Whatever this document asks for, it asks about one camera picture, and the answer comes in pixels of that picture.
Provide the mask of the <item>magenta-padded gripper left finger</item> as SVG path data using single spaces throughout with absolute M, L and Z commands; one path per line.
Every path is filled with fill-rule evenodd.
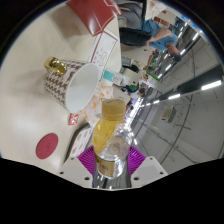
M 96 160 L 90 146 L 77 157 L 68 158 L 58 171 L 58 175 L 84 188 L 93 187 Z

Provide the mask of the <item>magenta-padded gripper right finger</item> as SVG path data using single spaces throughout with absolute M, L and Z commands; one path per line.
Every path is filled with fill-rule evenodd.
M 131 187 L 140 188 L 168 175 L 155 157 L 131 147 L 127 158 Z

